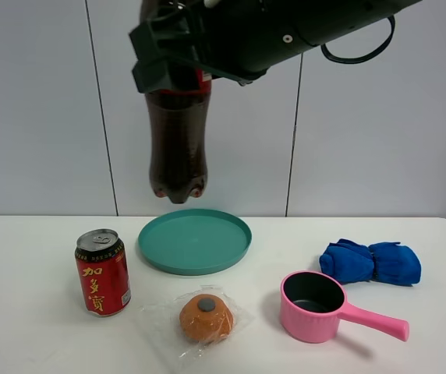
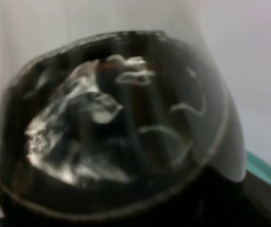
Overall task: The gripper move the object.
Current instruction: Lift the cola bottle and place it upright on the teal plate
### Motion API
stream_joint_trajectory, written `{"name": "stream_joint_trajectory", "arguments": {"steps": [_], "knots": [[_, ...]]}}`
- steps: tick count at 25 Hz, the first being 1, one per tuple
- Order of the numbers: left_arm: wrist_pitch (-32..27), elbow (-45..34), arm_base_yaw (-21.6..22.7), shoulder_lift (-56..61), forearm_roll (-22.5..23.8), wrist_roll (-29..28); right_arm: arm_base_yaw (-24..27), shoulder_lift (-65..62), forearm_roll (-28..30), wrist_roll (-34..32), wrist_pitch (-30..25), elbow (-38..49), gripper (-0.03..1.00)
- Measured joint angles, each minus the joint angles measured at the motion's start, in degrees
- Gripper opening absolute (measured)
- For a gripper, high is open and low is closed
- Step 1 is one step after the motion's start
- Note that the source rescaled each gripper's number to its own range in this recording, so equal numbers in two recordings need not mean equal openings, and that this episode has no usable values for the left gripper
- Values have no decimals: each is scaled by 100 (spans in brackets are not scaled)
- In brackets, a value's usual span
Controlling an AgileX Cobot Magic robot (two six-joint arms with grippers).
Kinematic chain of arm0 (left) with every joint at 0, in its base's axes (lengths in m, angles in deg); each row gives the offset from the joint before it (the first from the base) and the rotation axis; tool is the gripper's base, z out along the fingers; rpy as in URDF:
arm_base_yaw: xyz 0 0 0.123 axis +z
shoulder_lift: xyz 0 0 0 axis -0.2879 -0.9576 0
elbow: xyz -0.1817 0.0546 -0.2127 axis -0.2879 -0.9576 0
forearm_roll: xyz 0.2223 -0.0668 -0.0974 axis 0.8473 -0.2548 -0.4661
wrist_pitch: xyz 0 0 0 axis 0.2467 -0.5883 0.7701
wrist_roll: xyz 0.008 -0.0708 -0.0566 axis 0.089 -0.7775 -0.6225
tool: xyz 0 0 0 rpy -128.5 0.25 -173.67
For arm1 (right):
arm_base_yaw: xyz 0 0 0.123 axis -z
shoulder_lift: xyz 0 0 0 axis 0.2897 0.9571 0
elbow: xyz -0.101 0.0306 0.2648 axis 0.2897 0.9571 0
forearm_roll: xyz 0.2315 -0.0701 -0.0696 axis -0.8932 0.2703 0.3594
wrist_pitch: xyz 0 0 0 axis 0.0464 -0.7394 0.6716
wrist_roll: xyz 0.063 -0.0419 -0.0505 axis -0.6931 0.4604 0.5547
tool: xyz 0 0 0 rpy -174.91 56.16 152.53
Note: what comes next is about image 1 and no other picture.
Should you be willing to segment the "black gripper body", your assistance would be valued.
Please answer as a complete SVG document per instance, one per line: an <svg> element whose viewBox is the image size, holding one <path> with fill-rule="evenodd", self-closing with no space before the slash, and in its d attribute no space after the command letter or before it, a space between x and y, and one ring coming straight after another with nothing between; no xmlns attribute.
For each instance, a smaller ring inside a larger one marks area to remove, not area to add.
<svg viewBox="0 0 446 374"><path fill-rule="evenodd" d="M279 1L188 1L190 51L186 65L242 84L281 62Z"/></svg>

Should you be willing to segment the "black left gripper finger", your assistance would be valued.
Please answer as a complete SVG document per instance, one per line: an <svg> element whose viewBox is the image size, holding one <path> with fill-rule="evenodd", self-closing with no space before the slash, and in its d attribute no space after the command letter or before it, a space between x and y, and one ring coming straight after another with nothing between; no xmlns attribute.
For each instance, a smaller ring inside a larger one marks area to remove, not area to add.
<svg viewBox="0 0 446 374"><path fill-rule="evenodd" d="M156 90L174 90L175 83L170 72L175 59L172 55L147 58L136 58L132 74L139 93L150 93Z"/></svg>

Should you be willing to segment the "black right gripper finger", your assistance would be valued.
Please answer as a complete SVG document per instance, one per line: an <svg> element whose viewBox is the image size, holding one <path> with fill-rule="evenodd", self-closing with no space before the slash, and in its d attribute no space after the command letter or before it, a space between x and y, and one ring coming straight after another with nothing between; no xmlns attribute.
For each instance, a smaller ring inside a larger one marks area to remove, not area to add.
<svg viewBox="0 0 446 374"><path fill-rule="evenodd" d="M150 16L129 33L139 62L156 62L192 53L192 35L183 12Z"/></svg>

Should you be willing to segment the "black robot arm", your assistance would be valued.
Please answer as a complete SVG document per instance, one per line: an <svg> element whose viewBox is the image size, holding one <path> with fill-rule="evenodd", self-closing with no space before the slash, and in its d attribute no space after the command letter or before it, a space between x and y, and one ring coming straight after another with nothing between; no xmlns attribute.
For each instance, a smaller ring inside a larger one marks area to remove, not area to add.
<svg viewBox="0 0 446 374"><path fill-rule="evenodd" d="M412 1L195 1L160 6L129 38L136 54L133 77L142 94L193 91L198 72L244 86L267 70L313 48L336 63L377 57L391 43L358 58L341 58L327 43L395 14Z"/></svg>

